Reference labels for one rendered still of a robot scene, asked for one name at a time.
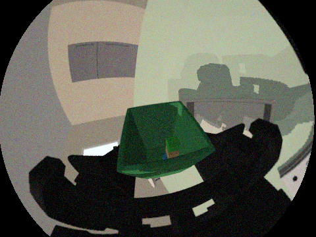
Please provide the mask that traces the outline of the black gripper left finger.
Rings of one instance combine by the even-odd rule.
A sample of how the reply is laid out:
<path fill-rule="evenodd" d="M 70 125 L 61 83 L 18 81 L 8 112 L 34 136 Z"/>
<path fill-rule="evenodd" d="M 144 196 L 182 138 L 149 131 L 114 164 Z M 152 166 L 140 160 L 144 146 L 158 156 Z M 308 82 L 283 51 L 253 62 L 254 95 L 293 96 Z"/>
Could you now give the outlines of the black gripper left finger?
<path fill-rule="evenodd" d="M 105 176 L 126 198 L 133 198 L 136 176 L 127 176 L 117 171 L 118 157 L 119 145 L 105 155 L 69 155 L 68 161 L 78 173 Z"/>

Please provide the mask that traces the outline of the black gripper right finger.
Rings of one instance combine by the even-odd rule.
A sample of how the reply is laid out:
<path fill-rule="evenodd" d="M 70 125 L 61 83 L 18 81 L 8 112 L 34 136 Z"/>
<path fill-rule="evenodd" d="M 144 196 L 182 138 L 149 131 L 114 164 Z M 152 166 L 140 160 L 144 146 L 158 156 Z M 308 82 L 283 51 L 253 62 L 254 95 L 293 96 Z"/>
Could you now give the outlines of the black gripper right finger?
<path fill-rule="evenodd" d="M 213 171 L 224 152 L 224 146 L 226 143 L 229 142 L 229 140 L 234 139 L 236 136 L 238 137 L 240 134 L 243 134 L 244 128 L 245 124 L 242 123 L 237 124 L 237 126 L 230 129 L 226 129 L 226 131 L 219 132 L 218 134 L 209 134 L 208 132 L 205 132 L 216 150 L 194 165 L 204 182 L 214 176 Z"/>

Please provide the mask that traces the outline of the dark green cup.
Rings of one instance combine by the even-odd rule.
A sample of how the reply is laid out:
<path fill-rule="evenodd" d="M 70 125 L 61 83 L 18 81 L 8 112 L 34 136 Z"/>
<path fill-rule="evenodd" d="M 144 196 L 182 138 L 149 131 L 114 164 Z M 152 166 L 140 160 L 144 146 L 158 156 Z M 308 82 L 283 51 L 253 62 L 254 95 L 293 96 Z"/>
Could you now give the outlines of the dark green cup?
<path fill-rule="evenodd" d="M 179 139 L 179 156 L 163 160 L 166 139 Z M 181 101 L 127 108 L 118 173 L 145 179 L 170 176 L 199 163 L 216 148 Z"/>

